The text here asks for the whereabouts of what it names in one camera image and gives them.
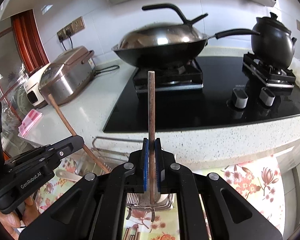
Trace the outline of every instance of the rice cooker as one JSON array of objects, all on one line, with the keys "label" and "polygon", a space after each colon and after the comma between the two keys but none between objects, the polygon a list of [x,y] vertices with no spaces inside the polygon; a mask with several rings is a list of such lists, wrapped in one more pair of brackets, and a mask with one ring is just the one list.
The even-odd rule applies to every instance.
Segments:
[{"label": "rice cooker", "polygon": [[49,67],[49,65],[50,63],[40,68],[23,84],[23,87],[27,93],[27,97],[35,108],[42,108],[47,105],[44,97],[39,92],[38,86],[43,72]]},{"label": "rice cooker", "polygon": [[79,46],[67,50],[51,62],[39,83],[39,91],[48,104],[49,94],[60,106],[71,101],[88,85],[93,79],[93,70],[89,64],[93,55],[93,50]]}]

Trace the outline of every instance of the chopstick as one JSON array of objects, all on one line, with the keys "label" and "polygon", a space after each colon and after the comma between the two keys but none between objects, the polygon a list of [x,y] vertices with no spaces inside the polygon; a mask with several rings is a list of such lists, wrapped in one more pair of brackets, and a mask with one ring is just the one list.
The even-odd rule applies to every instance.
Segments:
[{"label": "chopstick", "polygon": [[149,129],[149,188],[150,204],[154,205],[154,178],[155,178],[155,76],[154,71],[148,71],[148,129]]},{"label": "chopstick", "polygon": [[124,235],[123,235],[123,238],[122,238],[122,240],[125,240],[125,239],[126,239],[126,236],[127,236],[128,230],[129,230],[129,228],[126,228],[126,231],[125,231],[125,233],[124,233]]},{"label": "chopstick", "polygon": [[124,233],[124,237],[122,240],[130,240],[130,232],[131,228],[127,228],[126,232]]},{"label": "chopstick", "polygon": [[[57,105],[56,101],[54,100],[53,96],[51,94],[48,95],[48,98],[53,106],[53,108],[55,109],[55,111],[57,112],[57,114],[59,115],[60,119],[62,120],[62,122],[65,124],[65,126],[68,128],[69,132],[75,136],[77,135],[77,133],[74,131],[74,129],[72,128],[72,126],[69,124],[68,120],[65,118],[65,116],[63,115],[63,113],[61,112],[59,106]],[[85,150],[85,152],[92,158],[92,160],[101,168],[103,169],[106,173],[109,173],[110,171],[107,169],[107,167],[92,153],[92,151],[88,148],[88,146],[86,146],[85,144],[83,145],[83,149]]]},{"label": "chopstick", "polygon": [[139,227],[136,228],[136,233],[134,235],[130,234],[131,230],[132,228],[126,228],[122,240],[140,240]]},{"label": "chopstick", "polygon": [[134,235],[133,240],[137,240],[138,232],[139,232],[139,226],[136,228],[136,233],[135,233],[135,235]]}]

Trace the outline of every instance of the gas stove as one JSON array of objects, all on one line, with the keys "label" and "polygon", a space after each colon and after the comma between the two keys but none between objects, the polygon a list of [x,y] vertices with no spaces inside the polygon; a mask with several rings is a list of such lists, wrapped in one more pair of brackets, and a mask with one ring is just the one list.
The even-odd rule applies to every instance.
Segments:
[{"label": "gas stove", "polygon": [[[249,68],[242,66],[242,62],[245,62],[251,68],[251,64],[254,64],[253,59],[251,61],[252,63],[247,63],[246,56],[244,60],[242,57],[197,57],[195,63],[200,70],[192,70],[199,76],[198,86],[202,86],[203,76],[204,87],[156,92],[156,131],[201,130],[274,121],[300,115],[298,86],[269,87],[275,95],[272,106],[266,106],[261,101],[259,96],[265,84]],[[164,87],[162,84],[164,82],[175,81],[172,76],[179,78],[186,76],[187,69],[185,66],[185,70],[182,67],[171,70],[174,74],[157,73],[155,80],[157,89]],[[148,131],[148,96],[146,93],[136,93],[135,87],[138,86],[136,81],[140,81],[138,77],[141,74],[143,82],[147,80],[147,70],[136,70],[136,73],[132,74],[113,108],[103,129],[105,133]],[[184,80],[193,82],[195,76]],[[238,109],[233,105],[232,93],[235,88],[244,90],[249,97],[244,109]]]},{"label": "gas stove", "polygon": [[196,90],[203,88],[203,74],[196,60],[168,69],[142,68],[132,78],[136,92],[147,93],[148,71],[155,71],[155,91]]},{"label": "gas stove", "polygon": [[266,87],[293,88],[296,82],[292,70],[275,68],[251,53],[243,55],[243,65]]}]

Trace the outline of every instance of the stove knob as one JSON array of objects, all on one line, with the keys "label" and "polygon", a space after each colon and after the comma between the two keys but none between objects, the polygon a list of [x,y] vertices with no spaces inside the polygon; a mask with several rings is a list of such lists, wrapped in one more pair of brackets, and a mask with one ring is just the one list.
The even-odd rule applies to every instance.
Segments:
[{"label": "stove knob", "polygon": [[272,91],[269,88],[263,87],[261,89],[259,98],[266,106],[272,106],[275,95],[274,93],[272,93]]},{"label": "stove knob", "polygon": [[231,100],[236,108],[244,109],[247,105],[248,95],[243,89],[234,88],[232,90]]}]

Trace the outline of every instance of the black glass stovetop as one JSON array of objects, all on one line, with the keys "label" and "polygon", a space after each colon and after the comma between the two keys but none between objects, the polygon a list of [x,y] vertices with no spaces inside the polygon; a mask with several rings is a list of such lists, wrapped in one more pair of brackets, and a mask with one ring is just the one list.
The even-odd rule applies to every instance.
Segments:
[{"label": "black glass stovetop", "polygon": [[[241,57],[197,57],[203,72],[202,90],[156,92],[156,131],[194,130],[273,121],[300,114],[300,88],[270,90],[276,95],[271,107],[259,99],[264,85],[243,66]],[[148,131],[147,94],[136,94],[129,79],[103,131]],[[231,102],[233,88],[248,95],[243,110]]]}]

